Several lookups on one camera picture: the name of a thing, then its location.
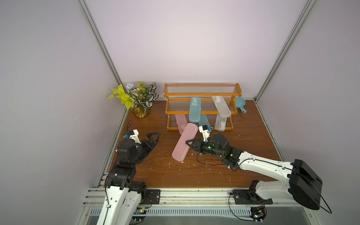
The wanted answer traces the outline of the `long pink pencil case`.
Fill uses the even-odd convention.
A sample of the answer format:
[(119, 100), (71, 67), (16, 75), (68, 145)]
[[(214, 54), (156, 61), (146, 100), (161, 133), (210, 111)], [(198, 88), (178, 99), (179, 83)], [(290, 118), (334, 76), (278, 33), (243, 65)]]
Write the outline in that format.
[(186, 144), (186, 141), (194, 139), (197, 132), (198, 132), (198, 126), (196, 124), (188, 123), (185, 126), (185, 129), (184, 129), (183, 133), (181, 134), (181, 136), (172, 152), (172, 157), (176, 161), (179, 161), (179, 162), (184, 161), (184, 159), (188, 153), (188, 150), (189, 150), (189, 146)]

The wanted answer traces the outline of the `short pink pencil case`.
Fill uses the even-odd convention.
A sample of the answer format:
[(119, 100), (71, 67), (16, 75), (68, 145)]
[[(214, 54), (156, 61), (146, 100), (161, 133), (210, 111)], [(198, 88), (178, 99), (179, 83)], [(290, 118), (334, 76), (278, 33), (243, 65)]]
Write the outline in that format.
[(178, 126), (178, 130), (180, 135), (182, 135), (183, 131), (186, 128), (186, 125), (188, 124), (186, 116), (184, 114), (176, 114), (175, 115), (176, 124)]

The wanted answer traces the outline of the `long teal pencil case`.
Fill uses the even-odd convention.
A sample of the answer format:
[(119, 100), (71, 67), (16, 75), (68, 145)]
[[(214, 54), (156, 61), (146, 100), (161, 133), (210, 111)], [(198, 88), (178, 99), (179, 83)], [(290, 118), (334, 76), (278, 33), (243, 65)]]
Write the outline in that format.
[(192, 97), (189, 107), (189, 121), (197, 123), (201, 119), (201, 99)]

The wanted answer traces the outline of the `long clear white pencil case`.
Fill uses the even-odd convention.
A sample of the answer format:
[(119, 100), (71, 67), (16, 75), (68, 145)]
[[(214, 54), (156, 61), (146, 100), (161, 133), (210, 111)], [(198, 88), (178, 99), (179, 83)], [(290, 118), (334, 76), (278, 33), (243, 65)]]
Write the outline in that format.
[(215, 107), (216, 107), (220, 117), (229, 118), (232, 115), (232, 113), (231, 113), (228, 105), (226, 104), (223, 96), (212, 96), (212, 99), (213, 99), (213, 102), (215, 104)]

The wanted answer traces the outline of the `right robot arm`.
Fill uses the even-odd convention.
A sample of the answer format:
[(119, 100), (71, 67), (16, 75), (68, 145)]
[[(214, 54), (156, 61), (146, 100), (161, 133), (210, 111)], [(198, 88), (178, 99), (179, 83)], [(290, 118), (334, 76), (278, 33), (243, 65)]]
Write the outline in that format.
[(251, 171), (274, 179), (270, 182), (255, 181), (249, 188), (249, 195), (253, 198), (294, 200), (314, 211), (321, 209), (321, 203), (326, 202), (322, 197), (322, 179), (303, 160), (284, 162), (256, 156), (232, 147), (222, 134), (216, 134), (210, 141), (195, 138), (185, 143), (198, 153), (220, 157), (222, 164), (234, 172)]

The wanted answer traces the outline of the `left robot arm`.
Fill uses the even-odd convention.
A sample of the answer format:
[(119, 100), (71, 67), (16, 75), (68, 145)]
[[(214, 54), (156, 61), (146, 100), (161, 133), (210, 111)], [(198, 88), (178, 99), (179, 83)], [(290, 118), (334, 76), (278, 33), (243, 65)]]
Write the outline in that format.
[(144, 182), (134, 181), (136, 166), (157, 146), (160, 133), (149, 133), (139, 140), (137, 130), (130, 131), (117, 148), (117, 161), (105, 182), (105, 200), (98, 218), (98, 225), (130, 225), (134, 213), (144, 203), (148, 210), (159, 204), (159, 189), (147, 192)]

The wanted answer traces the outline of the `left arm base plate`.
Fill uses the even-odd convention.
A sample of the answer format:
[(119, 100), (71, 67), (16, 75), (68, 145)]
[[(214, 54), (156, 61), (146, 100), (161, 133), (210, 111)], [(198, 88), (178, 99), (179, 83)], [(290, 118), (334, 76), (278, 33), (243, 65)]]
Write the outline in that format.
[(161, 190), (148, 189), (146, 197), (140, 202), (140, 205), (158, 205), (160, 203)]

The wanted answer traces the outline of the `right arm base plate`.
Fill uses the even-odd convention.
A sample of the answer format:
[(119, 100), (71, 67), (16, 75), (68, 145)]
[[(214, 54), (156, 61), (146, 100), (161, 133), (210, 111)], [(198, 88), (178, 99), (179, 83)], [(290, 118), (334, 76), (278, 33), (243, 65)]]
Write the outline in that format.
[(247, 189), (234, 189), (232, 190), (233, 199), (237, 205), (272, 205), (273, 200), (264, 200), (259, 197), (255, 192), (251, 192)]

